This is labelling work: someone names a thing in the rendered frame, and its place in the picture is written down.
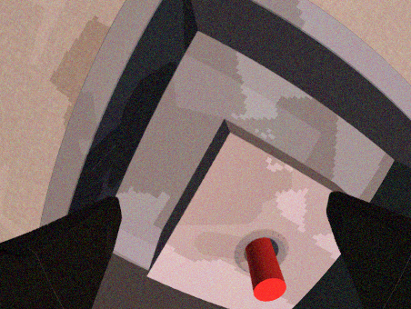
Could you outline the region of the red peg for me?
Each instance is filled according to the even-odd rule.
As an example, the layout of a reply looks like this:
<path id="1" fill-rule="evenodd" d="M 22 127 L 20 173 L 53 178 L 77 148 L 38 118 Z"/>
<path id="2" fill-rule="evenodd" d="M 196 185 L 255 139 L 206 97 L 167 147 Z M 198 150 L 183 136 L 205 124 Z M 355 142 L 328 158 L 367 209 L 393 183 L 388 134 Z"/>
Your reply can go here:
<path id="1" fill-rule="evenodd" d="M 282 296 L 286 290 L 286 282 L 280 273 L 282 269 L 276 260 L 276 253 L 269 238 L 260 238 L 249 243 L 246 246 L 246 257 L 254 297 L 258 301 L 268 302 Z"/>

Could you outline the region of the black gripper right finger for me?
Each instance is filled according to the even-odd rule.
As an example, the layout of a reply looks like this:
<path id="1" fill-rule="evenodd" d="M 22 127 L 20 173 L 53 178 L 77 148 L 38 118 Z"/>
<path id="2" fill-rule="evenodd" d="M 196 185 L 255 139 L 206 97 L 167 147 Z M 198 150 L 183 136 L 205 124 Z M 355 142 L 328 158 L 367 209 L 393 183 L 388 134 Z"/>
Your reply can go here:
<path id="1" fill-rule="evenodd" d="M 364 309 L 411 309 L 411 218 L 340 191 L 326 217 Z"/>

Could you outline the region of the pale pink flat plate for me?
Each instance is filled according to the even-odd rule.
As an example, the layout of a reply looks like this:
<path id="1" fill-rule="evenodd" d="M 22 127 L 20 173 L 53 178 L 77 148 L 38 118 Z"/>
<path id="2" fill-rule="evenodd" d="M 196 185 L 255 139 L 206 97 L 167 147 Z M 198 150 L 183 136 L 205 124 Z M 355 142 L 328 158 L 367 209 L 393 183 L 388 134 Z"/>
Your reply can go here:
<path id="1" fill-rule="evenodd" d="M 224 118 L 163 227 L 156 282 L 227 309 L 293 309 L 340 256 L 322 174 Z M 258 301 L 246 246 L 269 238 L 286 290 Z"/>

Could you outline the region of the grey open box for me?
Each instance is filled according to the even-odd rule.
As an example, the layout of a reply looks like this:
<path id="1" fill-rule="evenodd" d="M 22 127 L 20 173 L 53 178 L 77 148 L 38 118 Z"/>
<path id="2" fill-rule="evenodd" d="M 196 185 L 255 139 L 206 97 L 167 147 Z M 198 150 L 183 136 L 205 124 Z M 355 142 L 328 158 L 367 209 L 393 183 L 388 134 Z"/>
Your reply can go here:
<path id="1" fill-rule="evenodd" d="M 71 112 L 40 221 L 120 199 L 92 309 L 227 309 L 147 276 L 224 118 L 411 218 L 411 84 L 347 26 L 309 0 L 125 0 Z"/>

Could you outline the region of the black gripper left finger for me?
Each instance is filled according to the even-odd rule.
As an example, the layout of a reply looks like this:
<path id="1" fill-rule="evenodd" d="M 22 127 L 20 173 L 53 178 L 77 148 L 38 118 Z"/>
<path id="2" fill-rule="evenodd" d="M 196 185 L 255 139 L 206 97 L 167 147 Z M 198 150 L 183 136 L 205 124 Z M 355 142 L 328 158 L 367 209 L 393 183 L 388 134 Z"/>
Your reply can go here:
<path id="1" fill-rule="evenodd" d="M 121 205 L 106 197 L 0 243 L 0 309 L 92 309 Z"/>

